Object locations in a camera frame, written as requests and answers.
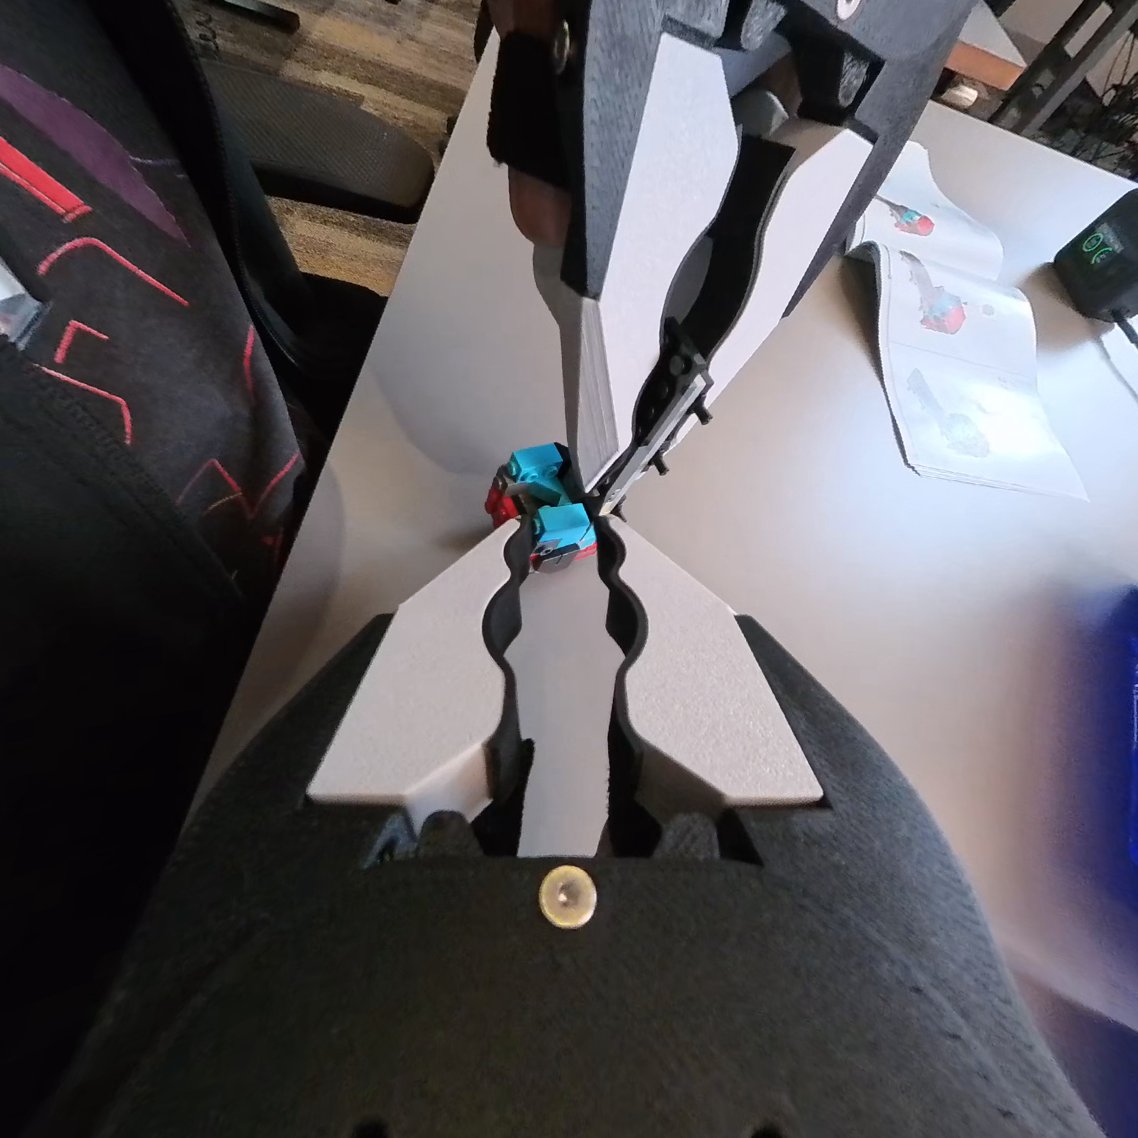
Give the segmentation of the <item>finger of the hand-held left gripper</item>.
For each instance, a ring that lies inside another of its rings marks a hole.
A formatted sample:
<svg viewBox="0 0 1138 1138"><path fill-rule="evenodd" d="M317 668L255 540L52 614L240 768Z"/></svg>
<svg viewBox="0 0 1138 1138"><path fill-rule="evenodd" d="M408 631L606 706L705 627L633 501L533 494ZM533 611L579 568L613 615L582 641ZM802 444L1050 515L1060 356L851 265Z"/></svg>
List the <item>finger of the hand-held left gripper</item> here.
<svg viewBox="0 0 1138 1138"><path fill-rule="evenodd" d="M663 320L660 355L633 409L633 439L603 477L603 513L618 512L651 466L694 423L793 306L831 228L873 154L854 130L785 123L773 138L742 133L735 169L709 225L702 284L682 318Z"/></svg>
<svg viewBox="0 0 1138 1138"><path fill-rule="evenodd" d="M568 447L584 489L632 446L674 279L717 215L737 150L720 55L662 38L601 297L561 280L560 249L534 249L536 284L560 329Z"/></svg>

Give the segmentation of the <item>black power adapter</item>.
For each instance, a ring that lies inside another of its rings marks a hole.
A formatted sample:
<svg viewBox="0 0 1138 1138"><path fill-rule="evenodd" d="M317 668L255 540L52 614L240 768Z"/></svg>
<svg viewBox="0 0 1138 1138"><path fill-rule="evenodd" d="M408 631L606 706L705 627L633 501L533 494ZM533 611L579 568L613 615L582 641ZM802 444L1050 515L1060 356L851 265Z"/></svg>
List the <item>black power adapter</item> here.
<svg viewBox="0 0 1138 1138"><path fill-rule="evenodd" d="M1082 316L1103 322L1136 318L1137 190L1069 240L1053 265Z"/></svg>

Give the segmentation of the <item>grey mesh office chair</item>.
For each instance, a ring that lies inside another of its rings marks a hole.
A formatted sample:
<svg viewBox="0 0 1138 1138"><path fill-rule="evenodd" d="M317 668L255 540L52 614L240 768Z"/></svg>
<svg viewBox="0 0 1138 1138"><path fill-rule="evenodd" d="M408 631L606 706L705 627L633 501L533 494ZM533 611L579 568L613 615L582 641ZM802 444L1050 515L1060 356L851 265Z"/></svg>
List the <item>grey mesh office chair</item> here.
<svg viewBox="0 0 1138 1138"><path fill-rule="evenodd" d="M435 176L415 138L353 100L202 60L224 123L267 195L415 223Z"/></svg>

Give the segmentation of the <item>person's left hand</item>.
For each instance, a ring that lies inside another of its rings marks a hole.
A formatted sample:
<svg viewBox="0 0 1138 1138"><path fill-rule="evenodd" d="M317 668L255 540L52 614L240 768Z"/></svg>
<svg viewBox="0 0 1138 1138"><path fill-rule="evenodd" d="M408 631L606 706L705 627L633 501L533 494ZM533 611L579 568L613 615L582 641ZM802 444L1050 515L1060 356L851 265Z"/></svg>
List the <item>person's left hand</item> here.
<svg viewBox="0 0 1138 1138"><path fill-rule="evenodd" d="M561 246L572 196L552 62L560 3L490 1L488 13L500 38L488 149L507 168L519 232L538 246Z"/></svg>

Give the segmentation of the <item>background table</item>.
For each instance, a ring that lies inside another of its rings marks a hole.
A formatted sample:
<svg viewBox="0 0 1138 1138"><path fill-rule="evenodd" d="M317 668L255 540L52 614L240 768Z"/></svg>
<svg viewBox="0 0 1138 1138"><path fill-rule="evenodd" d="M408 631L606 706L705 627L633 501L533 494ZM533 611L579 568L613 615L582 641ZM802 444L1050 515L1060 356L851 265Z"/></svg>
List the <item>background table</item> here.
<svg viewBox="0 0 1138 1138"><path fill-rule="evenodd" d="M943 69L965 81L1006 93L1029 64L987 3L977 1Z"/></svg>

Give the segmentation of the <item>black red printed garment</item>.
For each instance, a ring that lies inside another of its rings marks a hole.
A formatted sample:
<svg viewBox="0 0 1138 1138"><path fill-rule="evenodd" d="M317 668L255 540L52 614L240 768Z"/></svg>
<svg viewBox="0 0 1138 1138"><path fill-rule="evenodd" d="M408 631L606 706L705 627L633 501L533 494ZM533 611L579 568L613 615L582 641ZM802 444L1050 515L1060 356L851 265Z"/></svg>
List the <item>black red printed garment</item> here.
<svg viewBox="0 0 1138 1138"><path fill-rule="evenodd" d="M171 3L3 3L5 256L48 298L28 356L262 616L309 425L238 275L223 139Z"/></svg>

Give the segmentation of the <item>small turquoise toy brick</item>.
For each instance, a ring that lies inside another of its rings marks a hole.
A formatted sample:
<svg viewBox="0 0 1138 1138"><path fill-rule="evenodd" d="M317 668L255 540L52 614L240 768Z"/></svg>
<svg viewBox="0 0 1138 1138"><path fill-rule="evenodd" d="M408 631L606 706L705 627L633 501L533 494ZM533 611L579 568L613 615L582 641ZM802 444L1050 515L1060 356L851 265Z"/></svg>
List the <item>small turquoise toy brick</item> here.
<svg viewBox="0 0 1138 1138"><path fill-rule="evenodd" d="M537 559L576 558L595 547L597 535L588 509L580 503L542 505L534 517Z"/></svg>

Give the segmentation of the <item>brick instruction booklet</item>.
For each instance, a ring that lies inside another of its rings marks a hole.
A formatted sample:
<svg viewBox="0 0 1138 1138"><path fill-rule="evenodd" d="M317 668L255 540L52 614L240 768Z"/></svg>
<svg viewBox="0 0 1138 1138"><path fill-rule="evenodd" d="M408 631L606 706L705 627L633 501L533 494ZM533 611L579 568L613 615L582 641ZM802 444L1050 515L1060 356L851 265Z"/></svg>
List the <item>brick instruction booklet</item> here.
<svg viewBox="0 0 1138 1138"><path fill-rule="evenodd" d="M1086 501L1038 387L1030 301L999 283L1000 240L947 198L922 144L905 144L846 255L873 268L880 371L905 463Z"/></svg>

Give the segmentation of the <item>blue box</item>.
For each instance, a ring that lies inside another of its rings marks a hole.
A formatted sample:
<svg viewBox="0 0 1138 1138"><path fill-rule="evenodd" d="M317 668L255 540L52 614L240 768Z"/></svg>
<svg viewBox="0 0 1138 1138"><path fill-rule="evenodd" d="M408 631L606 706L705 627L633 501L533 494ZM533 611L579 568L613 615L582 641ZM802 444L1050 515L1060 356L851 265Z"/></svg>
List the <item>blue box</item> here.
<svg viewBox="0 0 1138 1138"><path fill-rule="evenodd" d="M1136 585L1088 601L1076 631L1057 828L1068 864L1136 909Z"/></svg>

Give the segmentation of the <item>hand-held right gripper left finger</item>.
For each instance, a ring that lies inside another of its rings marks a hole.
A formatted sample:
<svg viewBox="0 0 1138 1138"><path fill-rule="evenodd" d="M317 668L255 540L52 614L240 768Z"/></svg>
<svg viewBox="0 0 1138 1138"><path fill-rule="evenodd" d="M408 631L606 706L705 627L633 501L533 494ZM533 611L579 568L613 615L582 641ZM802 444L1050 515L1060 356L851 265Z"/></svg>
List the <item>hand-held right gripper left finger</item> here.
<svg viewBox="0 0 1138 1138"><path fill-rule="evenodd" d="M439 810L476 818L523 776L518 635L532 532L509 521L396 610L308 797L399 806L419 830Z"/></svg>

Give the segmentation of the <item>white desk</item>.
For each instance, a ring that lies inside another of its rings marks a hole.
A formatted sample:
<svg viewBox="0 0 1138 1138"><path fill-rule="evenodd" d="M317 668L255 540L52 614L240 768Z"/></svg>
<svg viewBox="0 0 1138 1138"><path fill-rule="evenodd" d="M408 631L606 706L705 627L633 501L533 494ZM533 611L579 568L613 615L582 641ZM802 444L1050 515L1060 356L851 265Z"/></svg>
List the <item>white desk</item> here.
<svg viewBox="0 0 1138 1138"><path fill-rule="evenodd" d="M491 38L200 799L372 616L490 531L515 447L565 435L557 325L485 145L495 57ZM881 742L1017 971L1136 1028L1136 904L1106 879L1129 794L1105 634L1136 582L1136 351L1049 267L1129 184L938 104L916 135L1031 301L1041 393L1088 500L912 473L869 280L834 260L625 516Z"/></svg>

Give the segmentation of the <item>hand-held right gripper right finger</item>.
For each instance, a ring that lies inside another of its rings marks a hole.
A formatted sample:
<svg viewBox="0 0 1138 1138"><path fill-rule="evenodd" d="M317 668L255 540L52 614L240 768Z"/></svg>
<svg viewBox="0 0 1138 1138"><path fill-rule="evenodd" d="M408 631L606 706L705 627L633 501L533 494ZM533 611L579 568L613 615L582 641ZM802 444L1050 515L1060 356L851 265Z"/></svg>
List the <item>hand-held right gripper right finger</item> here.
<svg viewBox="0 0 1138 1138"><path fill-rule="evenodd" d="M659 841L679 815L813 807L821 783L740 615L620 519L601 521L606 630L622 652L607 832Z"/></svg>

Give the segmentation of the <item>red turquoise grey brick model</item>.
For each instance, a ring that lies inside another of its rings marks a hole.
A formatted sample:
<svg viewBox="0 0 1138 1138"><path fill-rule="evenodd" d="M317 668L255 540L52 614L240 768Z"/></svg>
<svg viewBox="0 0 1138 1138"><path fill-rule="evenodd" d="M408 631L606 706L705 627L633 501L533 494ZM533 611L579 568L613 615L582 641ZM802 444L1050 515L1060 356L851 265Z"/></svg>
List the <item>red turquoise grey brick model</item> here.
<svg viewBox="0 0 1138 1138"><path fill-rule="evenodd" d="M710 423L706 400L714 381L708 362L683 322L675 317L664 321L663 348L639 396L633 416L630 447L618 458L593 490L579 486L571 451L561 443L534 446L514 451L494 477L485 509L495 527L519 521L532 531L532 569L555 573L575 561L597 553L595 547L576 558L537 559L534 517L542 505L583 504L593 519L622 516L622 503L634 482L649 467L667 474L667 452L676 443L681 428L691 419Z"/></svg>

